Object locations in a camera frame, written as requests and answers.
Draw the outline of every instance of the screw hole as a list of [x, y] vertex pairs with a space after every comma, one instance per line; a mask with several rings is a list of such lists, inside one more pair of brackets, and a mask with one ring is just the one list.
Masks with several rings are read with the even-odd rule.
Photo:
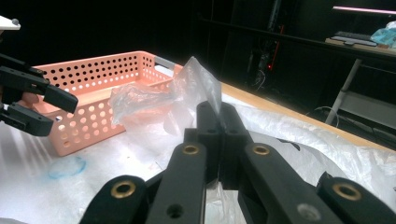
[[334, 184], [332, 189], [337, 193], [339, 196], [350, 200], [350, 201], [357, 201], [361, 199], [361, 193], [352, 185], [349, 184]]
[[254, 151], [254, 153], [261, 155], [261, 156], [265, 156], [270, 153], [270, 149], [267, 147], [263, 147], [263, 146], [254, 147], [253, 151]]
[[321, 220], [321, 215], [318, 209], [307, 203], [300, 203], [297, 205], [297, 211], [300, 216], [309, 221], [319, 221]]
[[180, 218], [183, 216], [183, 207], [180, 204], [172, 204], [166, 210], [166, 214], [172, 219]]
[[126, 198], [134, 193], [136, 185], [130, 180], [116, 183], [111, 189], [111, 196], [117, 199]]
[[186, 146], [183, 148], [183, 153], [188, 155], [194, 155], [199, 152], [199, 148], [195, 146]]

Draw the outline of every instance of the cable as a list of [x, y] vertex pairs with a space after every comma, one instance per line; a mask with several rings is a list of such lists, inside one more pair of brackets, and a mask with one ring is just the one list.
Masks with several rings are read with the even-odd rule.
[[[262, 73], [262, 84], [264, 84], [264, 81], [265, 81], [265, 73], [264, 73], [262, 70], [259, 70], [259, 72]], [[260, 84], [260, 86], [257, 88], [256, 91], [258, 91], [258, 90], [262, 87], [262, 84]]]
[[337, 124], [335, 125], [335, 127], [338, 128], [338, 124], [340, 123], [340, 118], [339, 118], [337, 112], [336, 112], [335, 110], [333, 110], [333, 109], [332, 109], [331, 107], [329, 107], [329, 106], [320, 106], [320, 107], [317, 107], [316, 109], [314, 109], [314, 111], [319, 110], [319, 109], [322, 109], [322, 108], [327, 108], [327, 109], [330, 109], [332, 112], [334, 112], [335, 116], [337, 117]]
[[[364, 130], [362, 127], [358, 126], [355, 122], [353, 122], [353, 121], [350, 120], [349, 118], [347, 118], [347, 117], [345, 117], [345, 116], [341, 116], [341, 117], [342, 117], [343, 119], [345, 119], [348, 123], [350, 123], [350, 124], [352, 124], [353, 126], [355, 126], [356, 128], [358, 128], [358, 129], [360, 129], [360, 130], [362, 130], [362, 131], [364, 131], [364, 132], [366, 132], [366, 133], [370, 133], [370, 132]], [[391, 141], [391, 140], [389, 140], [389, 139], [387, 139], [387, 138], [384, 138], [384, 137], [381, 137], [381, 136], [376, 135], [373, 128], [372, 128], [372, 132], [371, 132], [370, 134], [374, 136], [375, 142], [376, 142], [376, 143], [378, 143], [378, 140], [377, 140], [377, 139], [379, 138], [380, 140], [382, 140], [382, 141], [388, 143], [389, 145], [391, 145], [392, 147], [396, 148], [396, 145], [394, 145], [394, 144], [396, 144], [396, 142], [393, 142], [393, 141]]]
[[251, 86], [256, 86], [256, 85], [258, 85], [258, 84], [260, 83], [260, 81], [262, 80], [262, 79], [261, 79], [262, 75], [259, 76], [259, 77], [256, 76], [256, 83], [252, 84]]

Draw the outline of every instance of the blue stain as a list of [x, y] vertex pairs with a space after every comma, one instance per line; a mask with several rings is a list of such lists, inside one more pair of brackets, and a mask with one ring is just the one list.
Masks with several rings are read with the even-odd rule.
[[49, 168], [49, 178], [60, 179], [78, 175], [85, 170], [87, 162], [81, 157], [62, 158], [54, 162]]

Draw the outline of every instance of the perforated basket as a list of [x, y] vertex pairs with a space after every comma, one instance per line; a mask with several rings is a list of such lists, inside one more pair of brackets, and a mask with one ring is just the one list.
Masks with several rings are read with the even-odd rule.
[[139, 82], [166, 91], [182, 66], [145, 51], [134, 51], [36, 68], [44, 71], [51, 84], [78, 98], [75, 114], [42, 100], [35, 105], [39, 113], [54, 120], [49, 140], [64, 156], [125, 131], [121, 125], [111, 124], [113, 111], [108, 99], [112, 88]]

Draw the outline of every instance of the clear plastic bag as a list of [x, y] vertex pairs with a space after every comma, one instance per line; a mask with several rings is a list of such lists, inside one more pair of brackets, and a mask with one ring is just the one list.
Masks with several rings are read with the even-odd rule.
[[166, 145], [173, 149], [182, 142], [184, 130], [195, 126], [195, 107], [203, 101], [218, 114], [221, 85], [191, 57], [169, 84], [169, 91], [131, 83], [114, 88], [109, 103], [113, 124], [122, 124], [134, 143], [162, 152], [163, 143], [174, 139], [175, 145]]

